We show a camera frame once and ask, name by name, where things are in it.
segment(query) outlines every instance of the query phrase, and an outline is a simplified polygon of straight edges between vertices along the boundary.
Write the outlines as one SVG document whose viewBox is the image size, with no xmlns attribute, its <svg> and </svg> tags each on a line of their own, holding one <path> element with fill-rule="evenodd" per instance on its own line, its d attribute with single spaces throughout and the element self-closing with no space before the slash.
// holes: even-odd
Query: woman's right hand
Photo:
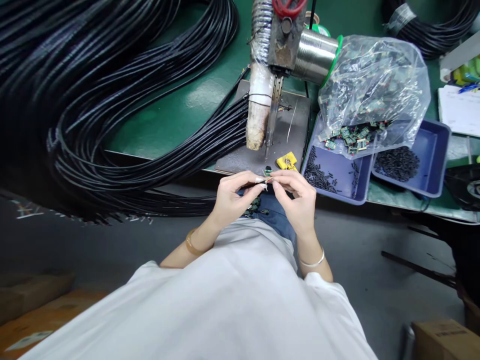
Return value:
<svg viewBox="0 0 480 360">
<path fill-rule="evenodd" d="M 286 217 L 299 237 L 315 233 L 315 199 L 317 191 L 305 178 L 294 170 L 279 170 L 270 174 L 273 177 L 273 190 Z"/>
</svg>

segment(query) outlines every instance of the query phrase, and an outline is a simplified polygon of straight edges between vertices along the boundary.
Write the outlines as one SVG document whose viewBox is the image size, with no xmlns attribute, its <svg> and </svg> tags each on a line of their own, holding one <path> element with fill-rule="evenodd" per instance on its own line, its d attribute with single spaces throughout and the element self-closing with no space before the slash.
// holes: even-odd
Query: blue jeans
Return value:
<svg viewBox="0 0 480 360">
<path fill-rule="evenodd" d="M 284 208 L 275 197 L 271 185 L 268 186 L 268 190 L 269 191 L 262 191 L 260 193 L 260 205 L 258 206 L 257 212 L 251 214 L 251 217 L 254 219 L 260 219 L 265 224 L 270 225 L 281 237 L 289 239 L 293 248 L 295 248 L 297 235 L 295 234 L 294 228 L 290 225 L 290 222 L 285 215 Z M 238 194 L 243 195 L 244 191 L 240 190 Z M 270 213 L 268 215 L 260 213 L 262 210 L 269 210 Z"/>
</svg>

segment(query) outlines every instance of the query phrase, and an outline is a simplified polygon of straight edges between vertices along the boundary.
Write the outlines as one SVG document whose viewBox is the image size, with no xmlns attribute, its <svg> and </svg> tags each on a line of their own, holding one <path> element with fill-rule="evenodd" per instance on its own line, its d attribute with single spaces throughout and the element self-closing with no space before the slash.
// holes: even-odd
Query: bundle of black cables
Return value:
<svg viewBox="0 0 480 360">
<path fill-rule="evenodd" d="M 119 213 L 207 214 L 212 198 L 156 188 L 242 145 L 246 98 L 225 109 L 232 90 L 201 129 L 161 158 L 122 166 L 105 150 L 127 118 L 201 76 L 235 37 L 233 0 L 190 0 L 182 9 L 198 4 L 206 9 L 197 23 L 156 46 L 180 0 L 0 4 L 0 187 L 96 223 Z"/>
<path fill-rule="evenodd" d="M 388 23 L 397 8 L 406 0 L 383 0 L 383 21 Z M 479 0 L 439 1 L 439 7 L 448 4 L 451 18 L 440 24 L 422 22 L 418 17 L 411 19 L 400 31 L 392 35 L 416 45 L 425 60 L 437 59 L 445 54 L 467 35 L 472 23 L 479 14 Z"/>
</svg>

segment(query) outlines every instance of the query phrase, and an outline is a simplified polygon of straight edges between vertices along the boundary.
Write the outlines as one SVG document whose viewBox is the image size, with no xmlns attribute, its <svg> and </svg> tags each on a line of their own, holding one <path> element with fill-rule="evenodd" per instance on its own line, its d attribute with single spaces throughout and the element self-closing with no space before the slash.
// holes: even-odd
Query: concrete floor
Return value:
<svg viewBox="0 0 480 360">
<path fill-rule="evenodd" d="M 203 177 L 210 186 L 194 188 L 187 182 L 170 190 L 210 194 L 218 178 Z M 145 262 L 160 262 L 204 219 L 83 226 L 50 211 L 22 220 L 16 216 L 16 207 L 0 199 L 0 272 L 61 268 L 76 273 L 77 287 L 108 291 L 124 284 Z M 445 243 L 408 230 L 403 218 L 386 207 L 356 207 L 326 197 L 317 199 L 315 228 L 335 281 L 345 288 L 379 359 L 399 358 L 404 324 L 438 318 L 464 323 L 455 290 L 380 255 L 385 250 L 452 274 L 455 264 Z"/>
</svg>

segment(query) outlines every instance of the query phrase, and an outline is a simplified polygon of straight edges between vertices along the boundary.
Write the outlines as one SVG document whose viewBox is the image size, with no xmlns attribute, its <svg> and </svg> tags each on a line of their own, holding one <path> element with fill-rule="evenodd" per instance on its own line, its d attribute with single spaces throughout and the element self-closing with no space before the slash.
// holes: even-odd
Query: green table surface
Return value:
<svg viewBox="0 0 480 360">
<path fill-rule="evenodd" d="M 204 76 L 184 86 L 167 97 L 152 104 L 129 119 L 108 145 L 111 151 L 143 157 L 156 158 L 167 153 L 193 134 L 214 111 L 217 104 L 232 87 L 242 69 L 250 62 L 252 1 L 235 0 L 240 16 L 240 26 L 236 39 L 221 55 L 219 61 Z M 435 20 L 440 16 L 430 11 L 436 9 L 434 0 L 409 1 L 414 12 Z M 318 1 L 315 13 L 320 24 L 325 26 L 332 37 L 338 35 L 385 36 L 381 16 L 382 0 L 335 0 Z M 174 36 L 185 26 L 195 23 L 200 9 L 189 10 L 173 24 L 167 36 Z M 431 87 L 431 103 L 426 118 L 438 120 L 438 88 L 444 84 L 439 79 L 438 61 L 429 61 L 428 73 Z M 316 101 L 319 87 L 309 84 L 309 94 L 313 100 L 313 110 L 318 111 Z M 286 79 L 283 89 L 297 94 L 305 94 L 303 81 Z M 448 149 L 447 167 L 469 163 L 469 154 L 480 155 L 480 139 L 452 136 Z M 398 192 L 375 181 L 372 177 L 368 201 L 409 210 L 419 210 L 422 202 L 409 191 Z M 444 188 L 443 194 L 432 199 L 427 213 L 446 216 L 471 222 L 479 221 L 478 214 L 463 211 Z"/>
</svg>

